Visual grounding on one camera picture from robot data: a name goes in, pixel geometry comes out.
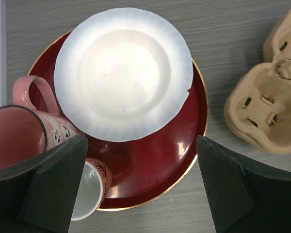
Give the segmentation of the dark red round tray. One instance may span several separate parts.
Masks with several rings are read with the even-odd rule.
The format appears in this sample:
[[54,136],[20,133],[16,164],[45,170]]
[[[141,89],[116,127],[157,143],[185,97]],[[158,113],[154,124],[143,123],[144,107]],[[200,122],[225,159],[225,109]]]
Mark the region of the dark red round tray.
[[194,80],[178,115],[159,131],[135,141],[108,142],[88,137],[88,157],[103,161],[113,175],[101,211],[120,211],[162,196],[197,160],[196,139],[205,135],[208,100],[205,82],[193,65]]

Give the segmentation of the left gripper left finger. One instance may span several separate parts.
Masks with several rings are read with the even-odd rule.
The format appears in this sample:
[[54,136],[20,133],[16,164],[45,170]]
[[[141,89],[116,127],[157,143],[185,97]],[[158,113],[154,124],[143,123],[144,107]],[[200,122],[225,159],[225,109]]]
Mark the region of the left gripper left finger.
[[0,233],[68,232],[87,151],[78,134],[0,169]]

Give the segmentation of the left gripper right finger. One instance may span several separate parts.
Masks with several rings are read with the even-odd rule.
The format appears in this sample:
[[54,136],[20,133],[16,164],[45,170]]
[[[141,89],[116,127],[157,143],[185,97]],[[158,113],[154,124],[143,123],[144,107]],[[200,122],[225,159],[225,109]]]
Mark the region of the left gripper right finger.
[[196,151],[218,233],[291,233],[291,172],[205,137]]

